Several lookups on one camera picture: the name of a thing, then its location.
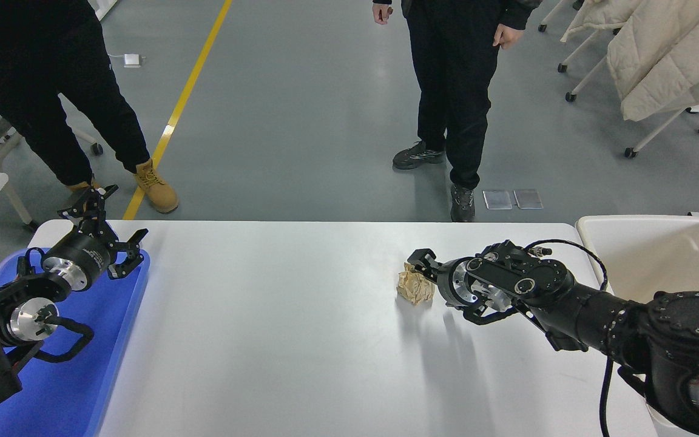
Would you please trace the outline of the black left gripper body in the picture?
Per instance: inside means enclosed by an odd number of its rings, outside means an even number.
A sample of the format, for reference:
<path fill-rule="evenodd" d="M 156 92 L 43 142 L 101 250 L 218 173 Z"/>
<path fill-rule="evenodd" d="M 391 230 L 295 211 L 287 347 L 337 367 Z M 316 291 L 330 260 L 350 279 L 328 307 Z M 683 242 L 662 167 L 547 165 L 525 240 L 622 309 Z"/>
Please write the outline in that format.
<path fill-rule="evenodd" d="M 80 232 L 65 235 L 52 247 L 52 272 L 69 283 L 92 283 L 110 264 L 108 246 Z"/>

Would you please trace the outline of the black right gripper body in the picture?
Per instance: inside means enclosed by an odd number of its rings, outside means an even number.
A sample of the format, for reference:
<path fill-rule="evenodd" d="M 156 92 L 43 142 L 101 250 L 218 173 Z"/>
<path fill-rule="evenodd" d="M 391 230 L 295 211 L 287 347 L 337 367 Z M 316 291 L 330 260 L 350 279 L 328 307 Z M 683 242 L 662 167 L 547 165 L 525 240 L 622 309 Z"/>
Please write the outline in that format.
<path fill-rule="evenodd" d="M 450 307 L 466 307 L 464 290 L 464 263 L 466 257 L 441 263 L 436 270 L 436 285 L 444 301 Z"/>

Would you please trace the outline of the person's left hand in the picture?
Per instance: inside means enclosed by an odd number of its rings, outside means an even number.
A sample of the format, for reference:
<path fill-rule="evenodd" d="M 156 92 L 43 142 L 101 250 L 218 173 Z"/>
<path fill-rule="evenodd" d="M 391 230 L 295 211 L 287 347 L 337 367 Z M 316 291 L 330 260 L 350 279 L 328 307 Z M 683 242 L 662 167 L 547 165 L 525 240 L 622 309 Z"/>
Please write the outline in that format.
<path fill-rule="evenodd" d="M 507 27 L 507 25 L 499 23 L 493 37 L 493 47 L 507 50 L 513 47 L 522 36 L 524 36 L 524 30 L 514 29 L 513 27 Z"/>

